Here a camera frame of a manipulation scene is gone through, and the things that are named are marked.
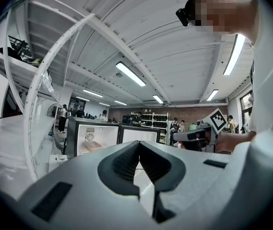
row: white ceiling beam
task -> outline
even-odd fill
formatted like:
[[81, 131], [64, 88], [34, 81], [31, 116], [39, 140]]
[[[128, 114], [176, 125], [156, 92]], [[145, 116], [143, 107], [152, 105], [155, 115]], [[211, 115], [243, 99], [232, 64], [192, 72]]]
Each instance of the white ceiling beam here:
[[38, 2], [38, 1], [33, 1], [33, 0], [31, 0], [30, 3], [33, 4], [33, 5], [36, 5], [38, 7], [41, 7], [43, 9], [49, 10], [51, 12], [54, 12], [54, 13], [56, 13], [56, 14], [64, 17], [64, 18], [66, 18], [67, 20], [70, 20], [73, 23], [77, 23], [78, 22], [76, 19], [74, 19], [74, 18], [68, 16], [67, 14], [65, 14], [65, 13], [63, 13], [63, 12], [61, 12], [61, 11], [55, 9], [55, 8], [52, 8], [52, 7], [50, 7], [50, 6], [48, 6], [48, 5], [44, 4], [44, 3], [41, 3], [41, 2]]
[[[33, 31], [30, 31], [29, 33], [30, 33], [30, 35], [38, 37], [38, 38], [40, 38], [40, 39], [42, 39], [42, 40], [44, 40], [44, 41], [46, 41], [48, 43], [51, 43], [52, 45], [55, 44], [55, 41], [51, 41], [49, 38], [46, 38], [43, 35], [37, 34], [37, 33], [33, 32]], [[69, 49], [67, 47], [63, 47], [63, 48], [61, 48], [61, 50], [68, 51]]]
[[28, 24], [28, 2], [24, 4], [24, 28], [25, 28], [25, 36], [28, 39], [27, 42], [29, 44], [29, 48], [31, 51], [32, 58], [34, 58], [34, 51], [32, 47], [31, 37], [30, 37], [30, 31], [29, 31], [29, 24]]
[[[42, 49], [44, 49], [44, 50], [46, 50], [46, 51], [50, 50], [50, 48], [48, 48], [48, 47], [46, 47], [46, 46], [44, 46], [44, 45], [42, 45], [42, 44], [40, 44], [40, 43], [32, 42], [32, 44], [35, 45], [35, 46], [37, 46], [37, 47], [39, 47], [39, 48], [42, 48]], [[64, 60], [65, 60], [66, 57], [67, 57], [67, 56], [64, 56], [64, 55], [62, 55], [62, 54], [60, 54], [60, 53], [57, 53], [56, 55], [59, 56], [59, 57], [61, 57], [61, 58], [64, 58]]]
[[107, 80], [104, 80], [103, 78], [93, 74], [92, 72], [73, 64], [72, 62], [69, 63], [69, 69], [71, 69], [73, 71], [76, 71], [76, 72], [82, 74], [85, 77], [93, 79], [93, 80], [95, 80], [95, 81], [97, 81], [97, 82], [99, 82], [99, 83], [101, 83], [101, 84], [103, 84], [103, 85], [105, 85], [105, 86], [107, 86], [107, 87], [121, 93], [121, 94], [124, 94], [124, 95], [128, 96], [131, 99], [134, 99], [134, 100], [136, 100], [138, 102], [142, 102], [142, 99], [136, 97], [133, 94], [128, 93], [127, 91], [121, 89], [120, 87], [117, 87], [116, 85], [108, 82]]
[[201, 99], [200, 99], [199, 103], [205, 101], [206, 97], [209, 97], [212, 90], [214, 89], [214, 84], [213, 84], [214, 83], [214, 78], [215, 78], [216, 72], [218, 70], [221, 57], [222, 57], [223, 52], [224, 52], [225, 44], [226, 44], [226, 42], [222, 40], [222, 42], [220, 44], [217, 44], [215, 46], [215, 52], [214, 52], [214, 56], [213, 56], [213, 59], [212, 59], [212, 64], [211, 64], [211, 67], [210, 67], [209, 76], [208, 76], [207, 81], [205, 83], [205, 88], [204, 88], [204, 90], [202, 92], [202, 96], [201, 96]]
[[63, 32], [59, 31], [58, 29], [56, 29], [55, 27], [52, 27], [52, 26], [49, 26], [47, 24], [44, 24], [44, 23], [41, 23], [41, 22], [38, 22], [36, 20], [34, 20], [33, 18], [28, 18], [28, 21], [31, 22], [31, 23], [34, 23], [36, 25], [40, 25], [40, 26], [43, 26], [55, 33], [57, 33], [59, 36], [62, 36], [63, 35]]
[[228, 96], [228, 101], [231, 101], [233, 98], [238, 96], [244, 90], [251, 86], [250, 77], [248, 77], [242, 84], [239, 86], [231, 95]]
[[[41, 52], [35, 52], [35, 54], [38, 55], [38, 56], [41, 56], [42, 59], [46, 56], [45, 54], [43, 54], [43, 53], [41, 53]], [[56, 63], [56, 64], [59, 64], [59, 65], [61, 65], [61, 66], [64, 66], [64, 64], [65, 64], [64, 62], [60, 62], [60, 61], [58, 61], [58, 60], [56, 60], [56, 59], [53, 59], [52, 62], [54, 62], [54, 63]]]
[[109, 104], [109, 103], [112, 103], [113, 100], [114, 100], [114, 98], [109, 97], [107, 95], [103, 95], [103, 98], [100, 98], [100, 97], [95, 97], [95, 96], [93, 96], [91, 94], [86, 94], [83, 91], [84, 90], [83, 86], [81, 86], [81, 85], [79, 85], [77, 83], [68, 81], [68, 80], [66, 80], [66, 85], [70, 86], [71, 88], [73, 88], [72, 94], [80, 96], [80, 97], [85, 98], [87, 100], [90, 100], [92, 102], [102, 102], [102, 103], [105, 103], [105, 104]]
[[[58, 1], [58, 0], [54, 0], [54, 1], [58, 2], [61, 5], [64, 5], [66, 8], [69, 8], [71, 11], [76, 12], [83, 17], [86, 17], [90, 14], [90, 12], [85, 9], [80, 8], [76, 10], [61, 1]], [[157, 82], [155, 77], [151, 74], [149, 69], [145, 66], [144, 63], [142, 63], [142, 61], [129, 48], [129, 46], [116, 33], [113, 32], [112, 29], [106, 26], [101, 20], [99, 20], [95, 16], [87, 23], [87, 25], [89, 25], [94, 30], [99, 32], [106, 40], [108, 40], [112, 45], [114, 45], [118, 50], [120, 50], [132, 62], [132, 64], [141, 71], [141, 73], [147, 78], [150, 84], [155, 87], [155, 89], [160, 93], [160, 95], [168, 103], [170, 103], [169, 97], [167, 96], [165, 91], [162, 89], [160, 84]]]

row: ceiling light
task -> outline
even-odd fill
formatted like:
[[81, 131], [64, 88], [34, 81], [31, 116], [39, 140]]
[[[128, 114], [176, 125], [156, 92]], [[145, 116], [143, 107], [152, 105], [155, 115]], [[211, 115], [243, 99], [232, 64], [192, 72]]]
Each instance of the ceiling light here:
[[96, 94], [96, 93], [93, 93], [93, 92], [90, 92], [90, 91], [88, 91], [88, 90], [83, 90], [84, 92], [86, 92], [86, 93], [89, 93], [89, 94], [93, 94], [93, 95], [96, 95], [96, 96], [98, 96], [98, 97], [103, 97], [102, 95], [100, 95], [100, 94]]
[[156, 94], [154, 95], [154, 98], [157, 100], [157, 102], [159, 102], [160, 104], [163, 104], [163, 102], [160, 99], [160, 97], [158, 97]]
[[212, 100], [214, 98], [214, 96], [217, 94], [218, 90], [213, 90], [212, 94], [210, 94], [209, 98], [207, 99], [207, 101], [209, 102], [210, 100]]
[[230, 75], [234, 66], [236, 65], [237, 59], [242, 51], [243, 45], [245, 42], [245, 37], [241, 34], [236, 35], [236, 39], [234, 41], [234, 46], [231, 52], [230, 59], [224, 71], [224, 75]]
[[89, 101], [90, 101], [90, 100], [84, 99], [84, 98], [79, 97], [79, 96], [77, 96], [76, 98], [81, 99], [81, 100], [84, 100], [84, 101], [87, 101], [87, 102], [89, 102]]
[[119, 101], [115, 101], [115, 102], [117, 102], [117, 103], [119, 103], [119, 104], [122, 104], [122, 105], [127, 105], [127, 104], [122, 103], [122, 102], [119, 102]]
[[121, 70], [124, 74], [126, 74], [129, 78], [139, 84], [141, 87], [146, 86], [146, 83], [141, 80], [138, 76], [135, 75], [125, 64], [121, 61], [116, 64], [116, 67]]
[[101, 105], [106, 105], [106, 106], [110, 106], [110, 105], [107, 105], [107, 104], [104, 104], [104, 103], [101, 103], [101, 102], [99, 102], [99, 104], [101, 104]]

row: shelving unit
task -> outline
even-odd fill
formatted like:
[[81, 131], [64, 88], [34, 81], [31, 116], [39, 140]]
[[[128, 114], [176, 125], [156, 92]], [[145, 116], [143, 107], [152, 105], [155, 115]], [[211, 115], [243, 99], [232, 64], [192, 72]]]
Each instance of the shelving unit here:
[[[38, 68], [10, 56], [8, 56], [8, 59], [14, 83], [20, 88], [28, 90]], [[0, 74], [6, 78], [4, 55], [2, 53], [0, 53]], [[39, 89], [39, 95], [43, 98], [58, 102], [53, 93], [44, 88]]]
[[[160, 133], [160, 143], [161, 144], [166, 144], [169, 114], [168, 113], [167, 114], [155, 114], [155, 113], [152, 113], [152, 114], [143, 114], [143, 117], [144, 116], [150, 117], [151, 119], [149, 119], [149, 120], [142, 119], [142, 122], [150, 122], [151, 126], [149, 126], [149, 125], [142, 125], [142, 127], [158, 128], [158, 129], [161, 129], [161, 130], [166, 130], [165, 134]], [[164, 116], [164, 117], [166, 117], [166, 121], [154, 120], [154, 118], [156, 116], [158, 116], [158, 117]], [[157, 127], [157, 126], [154, 126], [154, 123], [166, 124], [166, 127]]]

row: ceiling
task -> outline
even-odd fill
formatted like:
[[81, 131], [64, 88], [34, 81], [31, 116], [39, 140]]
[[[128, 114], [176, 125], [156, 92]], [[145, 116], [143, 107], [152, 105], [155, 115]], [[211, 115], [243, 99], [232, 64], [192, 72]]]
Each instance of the ceiling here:
[[[187, 0], [58, 1], [63, 4], [31, 0], [27, 5], [29, 40], [35, 57], [43, 58], [56, 40], [83, 18], [79, 13], [94, 13], [113, 40], [88, 23], [77, 37], [69, 62], [74, 37], [59, 51], [49, 72], [57, 84], [66, 79], [74, 88], [73, 95], [112, 106], [117, 106], [114, 100], [135, 106], [153, 101], [154, 94], [169, 104], [199, 102], [218, 89], [215, 100], [224, 102], [249, 76], [253, 56], [247, 40], [231, 75], [224, 76], [235, 36], [221, 37], [194, 26], [183, 27], [175, 12]], [[119, 61], [146, 86], [140, 87], [124, 74], [117, 77]], [[94, 98], [83, 89], [104, 97]]]

